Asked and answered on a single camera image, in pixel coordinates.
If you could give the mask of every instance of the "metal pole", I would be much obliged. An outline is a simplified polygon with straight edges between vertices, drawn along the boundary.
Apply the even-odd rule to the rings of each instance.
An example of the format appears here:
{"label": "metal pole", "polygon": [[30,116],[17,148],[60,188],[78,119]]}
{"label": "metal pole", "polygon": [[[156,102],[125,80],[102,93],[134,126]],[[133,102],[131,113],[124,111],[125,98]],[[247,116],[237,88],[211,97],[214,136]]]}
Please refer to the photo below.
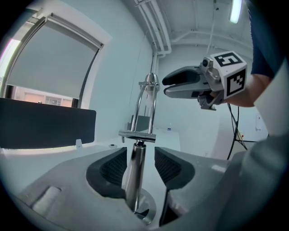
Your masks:
{"label": "metal pole", "polygon": [[150,118],[149,118],[149,134],[153,133],[153,123],[154,123],[154,113],[155,113],[155,105],[157,101],[157,86],[154,86],[154,91],[153,91],[153,105],[152,105],[152,110],[150,112]]}
{"label": "metal pole", "polygon": [[132,122],[131,122],[131,131],[132,132],[135,131],[136,120],[137,120],[137,117],[139,115],[139,110],[140,110],[140,102],[141,102],[141,98],[142,98],[142,96],[144,94],[145,87],[146,87],[146,84],[142,86],[142,88],[140,90],[139,97],[137,99],[137,103],[136,103],[136,106],[135,106],[135,113],[134,113],[134,116],[133,116]]}
{"label": "metal pole", "polygon": [[146,145],[143,141],[138,140],[134,143],[128,168],[126,204],[133,212],[138,209],[140,203],[140,192],[145,165],[145,149]]}

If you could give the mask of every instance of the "ceiling light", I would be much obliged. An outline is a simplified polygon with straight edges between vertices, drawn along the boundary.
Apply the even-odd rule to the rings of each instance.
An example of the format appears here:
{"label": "ceiling light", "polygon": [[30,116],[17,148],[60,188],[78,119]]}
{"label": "ceiling light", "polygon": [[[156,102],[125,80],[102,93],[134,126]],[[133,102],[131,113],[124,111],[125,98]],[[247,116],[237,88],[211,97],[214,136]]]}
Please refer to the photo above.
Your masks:
{"label": "ceiling light", "polygon": [[241,13],[242,0],[233,0],[230,21],[237,23]]}

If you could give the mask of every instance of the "ceiling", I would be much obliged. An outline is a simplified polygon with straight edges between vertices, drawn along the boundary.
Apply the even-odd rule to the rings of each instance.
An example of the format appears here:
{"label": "ceiling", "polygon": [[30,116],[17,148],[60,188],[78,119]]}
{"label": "ceiling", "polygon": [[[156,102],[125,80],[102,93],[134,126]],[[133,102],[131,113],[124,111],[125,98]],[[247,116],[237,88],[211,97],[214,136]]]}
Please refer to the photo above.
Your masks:
{"label": "ceiling", "polygon": [[[147,25],[134,0],[122,0],[143,31]],[[240,50],[252,56],[250,20],[246,4],[242,5],[237,24],[230,22],[232,0],[157,0],[168,28],[172,45],[208,45],[214,18],[212,46]]]}

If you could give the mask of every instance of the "metal stand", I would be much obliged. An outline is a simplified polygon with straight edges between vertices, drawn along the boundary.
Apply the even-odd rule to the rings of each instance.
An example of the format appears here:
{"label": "metal stand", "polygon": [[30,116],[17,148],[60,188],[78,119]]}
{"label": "metal stand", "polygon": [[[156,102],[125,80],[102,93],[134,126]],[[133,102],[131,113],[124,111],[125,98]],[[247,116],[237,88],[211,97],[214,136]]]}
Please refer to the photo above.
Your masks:
{"label": "metal stand", "polygon": [[[134,143],[132,153],[131,153],[131,161],[129,163],[127,181],[125,185],[126,190],[126,203],[129,208],[136,212],[139,208],[140,204],[140,192],[143,181],[143,172],[145,165],[145,150],[147,142],[155,142],[156,135],[153,133],[153,123],[154,123],[154,112],[156,106],[156,98],[157,92],[159,91],[159,82],[158,77],[154,73],[149,73],[144,82],[140,82],[141,86],[140,94],[137,99],[137,104],[135,106],[135,113],[131,123],[131,129],[128,131],[119,131],[119,135],[122,137],[122,141],[124,142],[124,137],[129,139],[135,139],[136,143]],[[144,91],[153,93],[153,102],[152,102],[152,110],[149,118],[149,131],[148,133],[136,132],[136,122],[139,114],[141,98],[143,96]]]}

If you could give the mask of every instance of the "roller blind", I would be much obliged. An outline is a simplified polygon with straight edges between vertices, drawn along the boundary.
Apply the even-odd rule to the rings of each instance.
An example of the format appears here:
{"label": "roller blind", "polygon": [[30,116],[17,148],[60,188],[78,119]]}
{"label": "roller blind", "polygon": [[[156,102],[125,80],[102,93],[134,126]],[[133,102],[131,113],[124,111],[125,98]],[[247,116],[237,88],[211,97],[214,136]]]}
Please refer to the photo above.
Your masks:
{"label": "roller blind", "polygon": [[47,21],[22,48],[7,84],[79,99],[97,50],[82,37]]}

